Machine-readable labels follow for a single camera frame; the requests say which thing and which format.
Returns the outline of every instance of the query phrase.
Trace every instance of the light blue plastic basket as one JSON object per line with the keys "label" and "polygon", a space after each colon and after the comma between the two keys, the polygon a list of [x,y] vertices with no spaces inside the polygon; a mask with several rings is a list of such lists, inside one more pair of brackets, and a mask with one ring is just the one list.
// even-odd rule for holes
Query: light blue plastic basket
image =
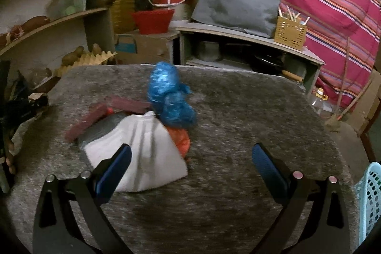
{"label": "light blue plastic basket", "polygon": [[359,245],[365,240],[381,216],[381,165],[371,163],[355,185],[360,205]]}

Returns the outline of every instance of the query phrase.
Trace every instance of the metal screw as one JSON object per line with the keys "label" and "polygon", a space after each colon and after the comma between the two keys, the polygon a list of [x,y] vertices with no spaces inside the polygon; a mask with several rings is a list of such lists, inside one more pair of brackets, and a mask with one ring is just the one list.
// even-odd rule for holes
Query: metal screw
{"label": "metal screw", "polygon": [[303,178],[303,174],[300,171],[294,171],[292,175],[294,176],[295,179]]}
{"label": "metal screw", "polygon": [[91,176],[91,172],[89,170],[85,170],[81,173],[82,179],[88,179],[88,178],[90,178],[90,176]]}
{"label": "metal screw", "polygon": [[48,175],[48,176],[46,177],[46,181],[47,181],[48,183],[53,182],[55,179],[56,179],[56,176],[55,176],[54,174],[50,174],[50,175]]}
{"label": "metal screw", "polygon": [[336,183],[337,182],[337,179],[335,176],[331,175],[328,180],[331,182],[331,183]]}

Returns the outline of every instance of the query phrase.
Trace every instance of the blue label on box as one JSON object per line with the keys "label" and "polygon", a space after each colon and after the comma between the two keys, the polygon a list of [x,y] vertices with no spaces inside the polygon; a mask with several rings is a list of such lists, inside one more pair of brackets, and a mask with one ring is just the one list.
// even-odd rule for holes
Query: blue label on box
{"label": "blue label on box", "polygon": [[133,43],[119,42],[115,46],[115,51],[116,52],[136,53],[136,47],[135,47],[135,44],[133,44]]}

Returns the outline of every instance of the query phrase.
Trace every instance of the blue plastic bag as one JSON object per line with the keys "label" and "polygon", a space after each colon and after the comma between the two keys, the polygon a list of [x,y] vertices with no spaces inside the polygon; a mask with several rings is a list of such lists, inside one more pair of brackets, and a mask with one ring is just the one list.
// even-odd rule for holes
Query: blue plastic bag
{"label": "blue plastic bag", "polygon": [[196,123],[196,112],[185,101],[190,88],[180,82],[175,66],[161,61],[150,76],[148,100],[160,121],[169,127],[188,128]]}

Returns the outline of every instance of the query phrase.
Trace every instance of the bucket handle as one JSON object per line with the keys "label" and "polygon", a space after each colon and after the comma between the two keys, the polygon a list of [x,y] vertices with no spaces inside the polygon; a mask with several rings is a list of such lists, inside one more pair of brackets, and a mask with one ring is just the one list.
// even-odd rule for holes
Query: bucket handle
{"label": "bucket handle", "polygon": [[175,4],[153,4],[152,2],[151,2],[151,0],[148,0],[149,1],[149,3],[152,5],[152,6],[154,6],[154,7],[174,7],[174,6],[177,6],[177,5],[179,5],[179,4],[182,4],[183,2],[185,2],[186,0],[182,0],[181,2],[177,2],[177,3],[175,3]]}

